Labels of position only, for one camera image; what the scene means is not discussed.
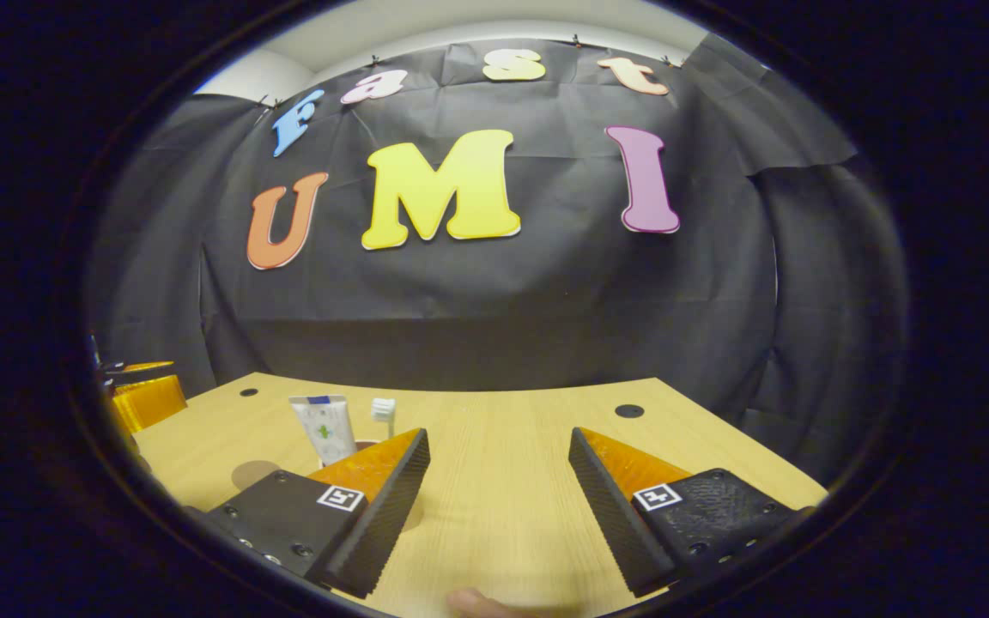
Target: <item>wrinkled black paper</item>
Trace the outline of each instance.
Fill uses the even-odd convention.
[[[482,56],[539,52],[534,82],[491,82]],[[597,60],[654,70],[664,97]],[[381,70],[404,88],[338,101]],[[325,95],[275,158],[272,125]],[[709,36],[682,68],[534,39],[455,44],[382,60],[277,110],[193,95],[155,130],[97,231],[87,301],[102,357],[176,361],[187,396],[249,372],[411,390],[529,390],[656,376],[820,482],[889,409],[906,285],[874,173],[784,78]],[[605,126],[663,138],[682,228],[628,231],[628,187]],[[378,148],[431,165],[470,130],[503,129],[518,235],[365,251]],[[288,265],[246,258],[251,202],[327,172],[309,239]],[[410,227],[405,214],[400,221]]]

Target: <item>orange plastic object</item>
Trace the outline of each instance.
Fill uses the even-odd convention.
[[[172,365],[173,360],[158,360],[155,363],[135,363],[133,365],[127,365],[127,367],[121,369],[122,372],[141,372],[144,369],[153,369],[155,367],[168,367]]]
[[[670,465],[654,455],[648,455],[639,449],[617,442],[598,432],[585,427],[579,428],[585,435],[586,442],[598,455],[601,463],[608,470],[609,476],[624,494],[625,500],[631,500],[632,494],[640,489],[654,488],[663,482],[681,481],[692,476],[686,470],[676,465]]]
[[[403,455],[407,454],[407,449],[415,441],[417,434],[417,429],[400,433],[395,438],[361,449],[324,469],[315,470],[307,478],[326,482],[327,485],[357,489],[358,492],[364,492],[369,504],[372,504],[380,489],[384,488],[385,482],[388,482],[388,477],[402,461]]]
[[[113,392],[113,407],[129,433],[135,433],[185,410],[187,404],[178,376],[168,375],[118,386]]]

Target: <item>orange letter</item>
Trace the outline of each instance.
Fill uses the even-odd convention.
[[[598,65],[611,68],[616,74],[616,79],[619,79],[624,86],[635,90],[636,93],[663,95],[670,92],[670,88],[667,88],[664,83],[648,82],[647,78],[643,76],[645,73],[651,74],[655,71],[649,67],[637,65],[627,58],[606,58],[598,60]]]
[[[274,187],[262,191],[254,198],[251,207],[251,233],[246,239],[246,258],[258,270],[277,269],[297,257],[311,230],[311,211],[315,208],[315,193],[325,183],[326,173],[313,173],[295,181],[295,210],[292,212],[292,226],[282,242],[270,242],[270,228],[274,224],[277,201],[285,195],[285,187]]]

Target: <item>table surface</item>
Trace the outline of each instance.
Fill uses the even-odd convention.
[[[258,394],[240,396],[256,388]],[[396,432],[428,430],[431,463],[376,591],[362,603],[404,618],[450,617],[445,594],[475,586],[538,615],[600,615],[637,599],[567,462],[587,427],[695,474],[723,467],[791,508],[827,495],[806,474],[658,379],[545,391],[395,391],[255,373],[189,400],[135,434],[181,504],[216,508],[239,492],[237,466],[272,462],[310,474],[319,457],[288,397],[345,395],[357,439],[385,439],[373,397],[395,398]],[[617,417],[622,403],[640,418]]]

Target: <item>purple letter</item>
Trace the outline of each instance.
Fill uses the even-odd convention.
[[[663,140],[632,126],[608,126],[605,135],[621,146],[628,175],[628,207],[621,214],[624,227],[633,232],[674,233],[682,223],[666,199],[663,166],[658,161]]]

